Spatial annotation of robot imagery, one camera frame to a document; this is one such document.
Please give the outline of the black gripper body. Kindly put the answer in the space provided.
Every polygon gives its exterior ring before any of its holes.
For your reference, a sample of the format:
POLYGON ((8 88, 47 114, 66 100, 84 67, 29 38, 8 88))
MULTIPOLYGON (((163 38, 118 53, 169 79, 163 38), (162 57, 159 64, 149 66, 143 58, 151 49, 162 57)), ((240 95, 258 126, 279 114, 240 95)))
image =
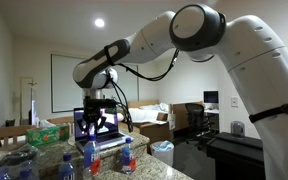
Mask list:
POLYGON ((94 131, 96 132, 96 124, 101 121, 100 118, 103 116, 101 110, 115 108, 116 105, 116 101, 112 99, 92 99, 90 96, 86 96, 83 100, 84 113, 82 118, 78 120, 84 121, 87 132, 91 125, 94 126, 94 131))

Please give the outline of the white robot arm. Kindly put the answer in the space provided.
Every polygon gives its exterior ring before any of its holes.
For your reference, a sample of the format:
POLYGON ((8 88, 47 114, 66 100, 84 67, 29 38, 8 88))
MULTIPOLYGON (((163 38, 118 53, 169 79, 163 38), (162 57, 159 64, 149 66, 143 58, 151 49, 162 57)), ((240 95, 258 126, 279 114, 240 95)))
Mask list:
POLYGON ((288 49, 255 15, 228 22, 205 4, 190 4, 105 46, 73 71, 85 92, 85 121, 98 119, 101 100, 94 94, 116 81, 112 66, 146 63, 171 48, 197 62, 220 58, 262 140, 266 180, 288 180, 288 49))

